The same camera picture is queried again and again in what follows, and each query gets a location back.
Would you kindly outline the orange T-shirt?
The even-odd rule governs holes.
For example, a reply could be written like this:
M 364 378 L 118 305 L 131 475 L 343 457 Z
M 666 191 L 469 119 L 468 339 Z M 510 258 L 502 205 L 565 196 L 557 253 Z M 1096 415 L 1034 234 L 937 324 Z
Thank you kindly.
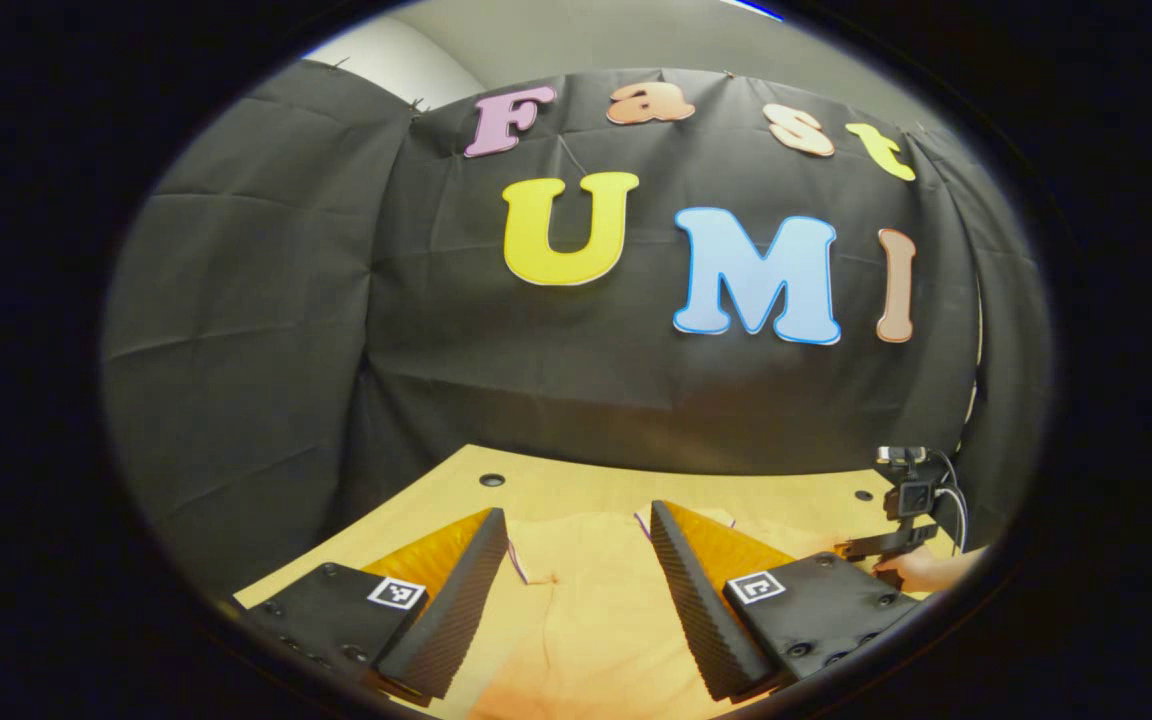
M 508 653 L 467 720 L 708 720 L 735 707 L 710 696 L 687 647 L 650 518 L 643 506 L 511 530 L 508 585 L 532 606 L 492 611 Z

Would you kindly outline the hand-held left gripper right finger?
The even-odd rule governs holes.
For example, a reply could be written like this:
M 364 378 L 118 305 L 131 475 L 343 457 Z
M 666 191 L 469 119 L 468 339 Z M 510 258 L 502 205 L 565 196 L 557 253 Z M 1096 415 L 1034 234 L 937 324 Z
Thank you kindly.
M 796 559 L 664 500 L 647 535 L 713 700 L 750 700 L 861 652 L 922 605 L 835 551 Z

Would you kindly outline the black backdrop cloth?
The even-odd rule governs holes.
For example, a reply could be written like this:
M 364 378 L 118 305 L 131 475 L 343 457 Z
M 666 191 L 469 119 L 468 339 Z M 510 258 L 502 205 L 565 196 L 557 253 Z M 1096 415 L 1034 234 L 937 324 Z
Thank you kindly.
M 672 473 L 942 450 L 970 547 L 1055 378 L 1041 223 L 952 132 L 685 69 L 415 113 L 297 61 L 143 202 L 109 432 L 147 524 L 236 592 L 465 445 Z

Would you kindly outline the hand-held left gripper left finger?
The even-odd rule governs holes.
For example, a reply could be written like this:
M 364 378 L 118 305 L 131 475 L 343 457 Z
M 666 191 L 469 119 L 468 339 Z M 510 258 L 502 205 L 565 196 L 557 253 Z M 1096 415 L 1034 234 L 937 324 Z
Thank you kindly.
M 367 703 L 448 696 L 509 548 L 506 511 L 357 520 L 234 596 L 262 646 Z

